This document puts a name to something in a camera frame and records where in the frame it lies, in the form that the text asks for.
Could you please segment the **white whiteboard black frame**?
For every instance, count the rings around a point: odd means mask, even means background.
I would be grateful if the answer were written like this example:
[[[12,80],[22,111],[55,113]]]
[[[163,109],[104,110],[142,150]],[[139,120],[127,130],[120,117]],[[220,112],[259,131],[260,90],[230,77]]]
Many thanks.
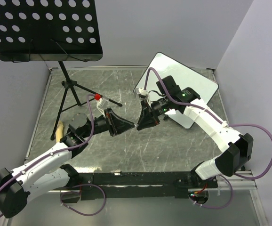
[[[144,88],[149,67],[154,68],[162,79],[167,76],[172,76],[181,90],[187,87],[192,88],[200,95],[206,104],[211,100],[219,88],[218,83],[212,78],[207,77],[207,75],[205,76],[203,73],[197,72],[175,59],[158,52],[149,63],[139,82],[136,84],[134,93],[137,93],[138,88]],[[156,84],[158,81],[159,80],[154,72],[150,71],[146,89],[148,91],[155,90],[161,93]],[[169,117],[185,129],[190,129],[194,124],[190,118],[186,117],[179,111],[176,111],[175,114],[170,114]]]

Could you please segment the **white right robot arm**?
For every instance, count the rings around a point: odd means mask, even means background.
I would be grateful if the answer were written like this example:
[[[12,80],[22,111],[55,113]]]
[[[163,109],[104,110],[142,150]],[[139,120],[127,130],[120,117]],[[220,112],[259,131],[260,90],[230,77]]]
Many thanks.
[[[136,88],[135,93],[141,100],[141,114],[137,130],[154,127],[159,124],[159,116],[170,110],[176,110],[195,122],[216,143],[221,154],[198,164],[191,175],[195,187],[202,187],[209,178],[223,174],[231,177],[252,154],[253,138],[248,133],[241,134],[218,117],[199,94],[192,88],[180,89],[172,76],[158,81],[161,98],[151,101],[149,91]]]

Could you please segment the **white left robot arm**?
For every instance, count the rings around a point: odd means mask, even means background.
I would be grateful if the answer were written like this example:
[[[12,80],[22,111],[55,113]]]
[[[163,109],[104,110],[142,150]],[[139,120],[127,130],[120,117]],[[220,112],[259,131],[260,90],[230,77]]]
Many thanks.
[[[0,169],[2,216],[14,217],[28,202],[49,190],[74,189],[79,174],[66,161],[80,154],[93,135],[108,131],[117,136],[134,127],[133,122],[119,117],[111,108],[99,117],[87,117],[84,113],[74,116],[67,133],[48,151],[13,170]]]

